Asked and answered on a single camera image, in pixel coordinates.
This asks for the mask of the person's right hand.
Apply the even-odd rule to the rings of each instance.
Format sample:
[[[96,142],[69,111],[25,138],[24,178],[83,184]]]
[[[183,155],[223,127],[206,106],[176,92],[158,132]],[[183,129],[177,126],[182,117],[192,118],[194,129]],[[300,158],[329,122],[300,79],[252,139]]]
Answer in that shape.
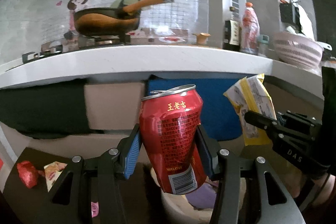
[[[296,199],[300,210],[309,205],[322,205],[335,196],[335,176],[325,174],[318,180],[312,180],[302,173],[290,179],[289,192]]]

